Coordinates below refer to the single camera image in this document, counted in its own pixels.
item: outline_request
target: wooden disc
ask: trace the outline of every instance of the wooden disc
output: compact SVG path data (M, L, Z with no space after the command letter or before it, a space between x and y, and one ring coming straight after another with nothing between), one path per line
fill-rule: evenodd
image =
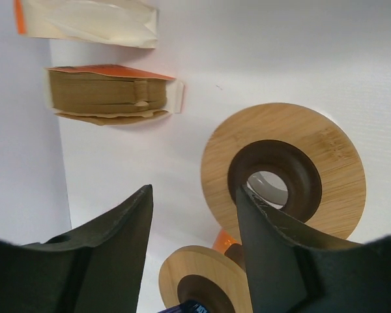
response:
M206 284L186 284L182 282L188 277L200 276L213 282L216 287L227 295L233 305L235 313L251 313L252 304L250 301L248 281L246 273L233 261L223 254L202 246L186 246L178 249L162 264L159 275L159 287L162 300L166 308L172 308L190 299L179 299L182 289L192 289L187 294L199 295L199 301L207 308L215 307L211 302L220 301L217 292L209 291ZM217 312L229 312L233 310L218 310Z
M350 139L330 119L285 103L261 104L237 112L214 131L207 143L201 184L222 228L240 241L237 211L229 192L229 167L239 151L264 140L288 143L308 157L320 177L321 197L306 224L346 239L356 228L365 205L366 182L360 157ZM249 175L261 170L256 167Z

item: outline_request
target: white backdrop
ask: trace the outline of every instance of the white backdrop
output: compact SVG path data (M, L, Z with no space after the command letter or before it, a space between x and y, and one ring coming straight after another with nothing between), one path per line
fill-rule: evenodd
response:
M138 312L163 309L158 271L175 249L211 246L218 233L201 191L201 156L213 130L248 106L300 104L342 127L368 185L350 238L391 233L391 1L148 2L160 8L154 51L51 42L54 65L120 63L187 86L183 114L151 126L60 120L73 227L154 185Z
M0 1L0 239L44 242L70 229L58 121L44 106L48 40L16 34Z

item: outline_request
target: orange tab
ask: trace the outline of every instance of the orange tab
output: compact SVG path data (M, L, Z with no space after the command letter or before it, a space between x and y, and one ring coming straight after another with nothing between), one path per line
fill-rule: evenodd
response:
M103 65L86 65L84 67L52 67L48 70L67 73L93 73L115 77L133 77L133 78L158 78L160 80L174 80L173 77L159 75L144 70L137 70L121 65L103 64Z
M234 243L238 243L237 240L232 238L225 230L220 230L217 238L213 244L213 250L224 254L228 248Z
M25 16L23 14L23 7L20 0L14 0L14 15L16 17L16 27L18 34L26 34Z

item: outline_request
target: center hole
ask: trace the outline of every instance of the center hole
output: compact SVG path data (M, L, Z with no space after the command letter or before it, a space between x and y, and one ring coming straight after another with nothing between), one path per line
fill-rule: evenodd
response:
M288 200L287 185L270 171L257 171L248 178L248 187L269 205L281 209Z

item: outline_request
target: orange label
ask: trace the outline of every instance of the orange label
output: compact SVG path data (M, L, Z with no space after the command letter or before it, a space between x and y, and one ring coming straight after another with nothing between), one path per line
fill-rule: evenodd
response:
M144 70L137 70L130 67L122 67L121 65L102 64L102 65L86 65L84 67L52 67L48 70L67 73L93 73L115 77L133 77L133 78L158 78L160 80L174 80L173 77L159 75Z
M23 6L21 0L14 0L14 14L16 16L16 27L18 34L26 34L25 16L23 14Z

